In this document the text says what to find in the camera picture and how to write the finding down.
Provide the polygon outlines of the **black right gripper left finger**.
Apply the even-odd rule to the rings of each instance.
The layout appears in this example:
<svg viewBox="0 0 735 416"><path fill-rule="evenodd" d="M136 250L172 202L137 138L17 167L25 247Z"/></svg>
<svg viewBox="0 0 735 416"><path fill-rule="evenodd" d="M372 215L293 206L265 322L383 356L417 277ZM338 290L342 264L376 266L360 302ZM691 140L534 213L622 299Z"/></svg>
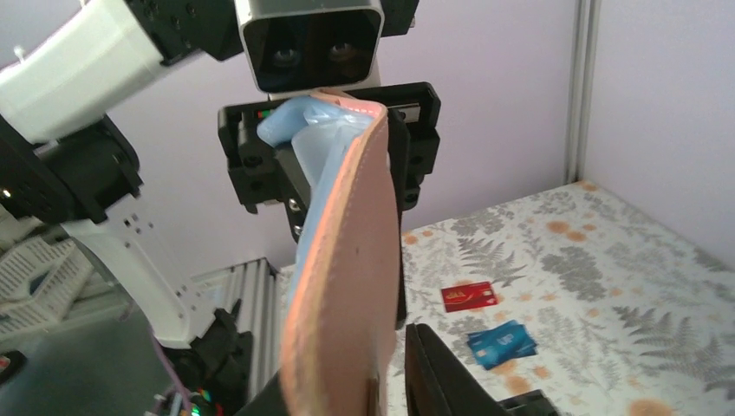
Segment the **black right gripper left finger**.
<svg viewBox="0 0 735 416"><path fill-rule="evenodd" d="M280 383L280 372L276 372L263 390L236 412L235 416L288 416L288 408Z"/></svg>

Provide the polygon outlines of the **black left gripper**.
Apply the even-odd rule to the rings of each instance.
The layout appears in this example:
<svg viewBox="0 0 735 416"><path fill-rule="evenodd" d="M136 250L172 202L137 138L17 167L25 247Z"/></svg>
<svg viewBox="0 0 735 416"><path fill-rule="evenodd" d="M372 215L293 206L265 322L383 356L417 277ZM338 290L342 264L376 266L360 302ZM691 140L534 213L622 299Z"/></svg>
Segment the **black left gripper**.
<svg viewBox="0 0 735 416"><path fill-rule="evenodd" d="M322 212L351 145L379 120L387 143L379 150L395 193L399 226L399 296L395 329L407 319L401 228L403 211L416 206L420 185L431 173L439 148L436 130L441 101L428 82L337 92L337 102L306 95L223 107L218 137L239 203L281 203L298 242L311 205Z"/></svg>

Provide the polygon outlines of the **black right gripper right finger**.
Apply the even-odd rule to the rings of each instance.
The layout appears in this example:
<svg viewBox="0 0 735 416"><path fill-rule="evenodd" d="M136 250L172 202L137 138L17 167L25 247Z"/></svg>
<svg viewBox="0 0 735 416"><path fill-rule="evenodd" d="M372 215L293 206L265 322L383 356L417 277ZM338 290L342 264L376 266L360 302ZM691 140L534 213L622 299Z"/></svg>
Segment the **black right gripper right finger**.
<svg viewBox="0 0 735 416"><path fill-rule="evenodd" d="M507 415L430 326L406 327L405 386L412 416Z"/></svg>

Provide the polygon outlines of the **red VIP card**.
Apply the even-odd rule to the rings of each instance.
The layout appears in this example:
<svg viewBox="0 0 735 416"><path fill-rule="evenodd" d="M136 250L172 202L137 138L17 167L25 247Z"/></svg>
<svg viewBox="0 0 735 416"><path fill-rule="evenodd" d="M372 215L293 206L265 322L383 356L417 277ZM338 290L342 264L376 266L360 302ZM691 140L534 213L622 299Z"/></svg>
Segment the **red VIP card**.
<svg viewBox="0 0 735 416"><path fill-rule="evenodd" d="M444 288L440 293L447 313L481 309L498 304L498 297L489 282Z"/></svg>

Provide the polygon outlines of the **black VIP card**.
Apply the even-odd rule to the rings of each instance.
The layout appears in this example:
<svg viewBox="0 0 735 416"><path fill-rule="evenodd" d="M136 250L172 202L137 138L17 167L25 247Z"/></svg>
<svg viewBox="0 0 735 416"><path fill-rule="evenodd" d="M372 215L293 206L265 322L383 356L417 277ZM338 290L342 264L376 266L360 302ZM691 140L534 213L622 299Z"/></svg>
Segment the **black VIP card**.
<svg viewBox="0 0 735 416"><path fill-rule="evenodd" d="M559 413L541 390L522 393L505 400L499 405L513 416L558 416Z"/></svg>

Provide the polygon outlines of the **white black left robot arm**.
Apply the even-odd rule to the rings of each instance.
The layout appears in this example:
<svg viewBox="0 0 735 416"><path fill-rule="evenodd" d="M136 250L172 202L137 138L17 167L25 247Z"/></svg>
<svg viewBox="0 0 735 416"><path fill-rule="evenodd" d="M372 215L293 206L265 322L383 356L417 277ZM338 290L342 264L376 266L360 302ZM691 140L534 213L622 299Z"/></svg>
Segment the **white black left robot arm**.
<svg viewBox="0 0 735 416"><path fill-rule="evenodd" d="M112 245L109 211L139 200L140 161L107 111L195 55L245 55L267 94L363 89L380 40L412 27L415 1L92 1L1 72L1 187L12 214L79 225L76 238L146 308L186 387L232 408L247 375L233 315L188 295L149 246Z"/></svg>

